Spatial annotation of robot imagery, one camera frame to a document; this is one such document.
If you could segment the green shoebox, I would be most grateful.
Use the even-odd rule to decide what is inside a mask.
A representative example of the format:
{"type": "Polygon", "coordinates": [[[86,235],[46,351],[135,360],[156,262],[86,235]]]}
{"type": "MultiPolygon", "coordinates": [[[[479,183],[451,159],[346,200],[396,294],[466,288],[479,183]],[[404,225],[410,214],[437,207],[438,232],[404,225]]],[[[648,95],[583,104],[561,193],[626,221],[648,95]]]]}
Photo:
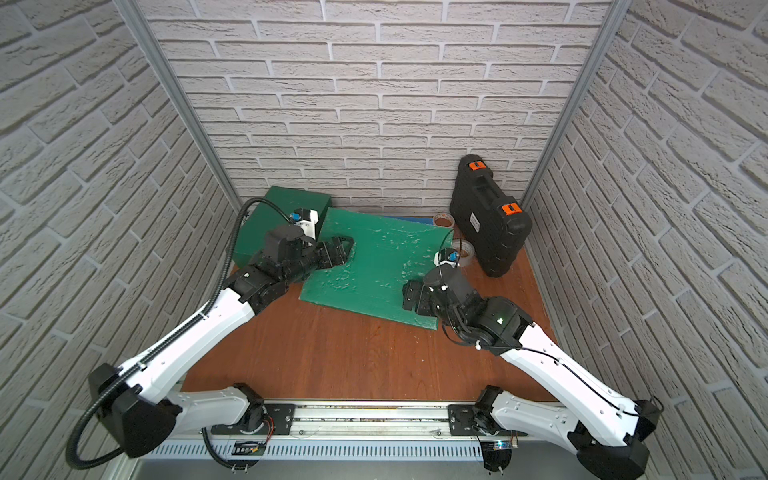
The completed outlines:
{"type": "Polygon", "coordinates": [[[354,245],[341,266],[313,272],[300,299],[427,330],[438,320],[402,307],[402,287],[435,267],[435,254],[449,247],[450,228],[338,208],[327,211],[320,239],[350,237],[354,245]]]}
{"type": "MultiPolygon", "coordinates": [[[[332,205],[330,195],[280,186],[271,187],[265,198],[286,214],[291,214],[299,208],[316,210],[318,212],[317,233],[321,231],[327,210],[332,205]]],[[[271,207],[259,203],[239,231],[232,255],[235,265],[246,266],[253,255],[263,248],[266,233],[285,224],[282,217],[271,207]]]]}

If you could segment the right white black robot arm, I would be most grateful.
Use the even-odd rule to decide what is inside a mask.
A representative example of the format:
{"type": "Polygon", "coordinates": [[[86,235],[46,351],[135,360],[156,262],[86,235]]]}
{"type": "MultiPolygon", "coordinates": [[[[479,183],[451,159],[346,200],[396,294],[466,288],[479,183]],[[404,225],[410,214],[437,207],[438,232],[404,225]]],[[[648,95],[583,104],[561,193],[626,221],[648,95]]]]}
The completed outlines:
{"type": "Polygon", "coordinates": [[[632,400],[566,354],[511,300],[482,297],[461,270],[433,268],[402,288],[403,308],[435,317],[456,343],[488,351],[536,380],[556,404],[487,386],[472,407],[474,429],[487,436],[522,432],[574,454],[599,479],[638,479],[650,451],[645,439],[663,411],[656,398],[632,400]]]}

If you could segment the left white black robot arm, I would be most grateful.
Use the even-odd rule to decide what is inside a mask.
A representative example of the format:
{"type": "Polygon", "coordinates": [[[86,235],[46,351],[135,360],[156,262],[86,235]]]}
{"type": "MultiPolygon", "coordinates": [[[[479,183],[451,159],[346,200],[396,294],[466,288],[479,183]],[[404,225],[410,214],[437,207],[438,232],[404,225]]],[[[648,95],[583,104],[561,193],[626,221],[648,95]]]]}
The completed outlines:
{"type": "Polygon", "coordinates": [[[221,340],[263,312],[294,283],[316,270],[347,263],[352,238],[314,242],[290,231],[266,241],[246,267],[224,280],[214,302],[141,354],[89,376],[95,415],[120,453],[137,458],[168,437],[213,426],[245,432],[260,428],[263,400],[244,383],[218,391],[181,394],[173,386],[221,340]]]}

